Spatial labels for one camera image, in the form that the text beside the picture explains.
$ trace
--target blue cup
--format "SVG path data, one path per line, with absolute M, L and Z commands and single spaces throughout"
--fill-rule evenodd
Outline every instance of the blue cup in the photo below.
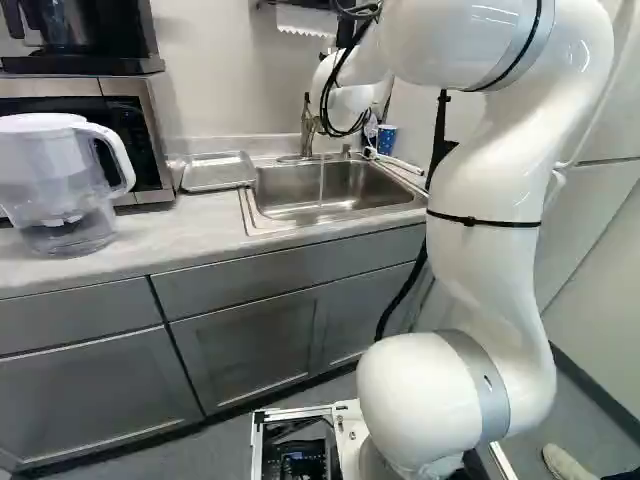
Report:
M 398 127 L 395 125 L 378 125 L 378 153 L 382 155 L 391 155 L 393 146 L 396 144 L 396 136 Z

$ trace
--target countertop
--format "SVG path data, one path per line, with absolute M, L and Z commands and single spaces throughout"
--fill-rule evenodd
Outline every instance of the countertop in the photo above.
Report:
M 0 228 L 0 299 L 75 288 L 241 258 L 284 248 L 422 223 L 409 210 L 250 237 L 237 190 L 178 196 L 170 208 L 136 207 L 118 216 L 117 239 L 77 258 L 32 253 L 19 234 Z

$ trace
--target shoe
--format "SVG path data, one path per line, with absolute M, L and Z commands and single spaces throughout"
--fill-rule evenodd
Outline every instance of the shoe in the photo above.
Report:
M 559 446 L 549 443 L 542 449 L 542 459 L 558 480 L 600 480 Z

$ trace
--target gray floor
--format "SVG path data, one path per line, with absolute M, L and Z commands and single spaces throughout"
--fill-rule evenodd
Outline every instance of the gray floor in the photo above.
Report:
M 556 406 L 540 428 L 501 442 L 521 480 L 552 478 L 539 454 L 547 442 L 562 445 L 597 475 L 640 464 L 638 445 L 562 375 L 558 389 Z M 354 376 L 347 375 L 274 406 L 318 405 L 355 396 Z M 48 480 L 248 480 L 249 427 L 250 416 L 244 415 L 188 438 Z

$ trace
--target coffee maker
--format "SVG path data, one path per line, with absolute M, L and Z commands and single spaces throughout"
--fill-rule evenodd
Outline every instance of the coffee maker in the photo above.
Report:
M 11 38 L 36 47 L 28 55 L 0 57 L 7 73 L 121 76 L 164 70 L 149 0 L 0 0 L 0 6 Z

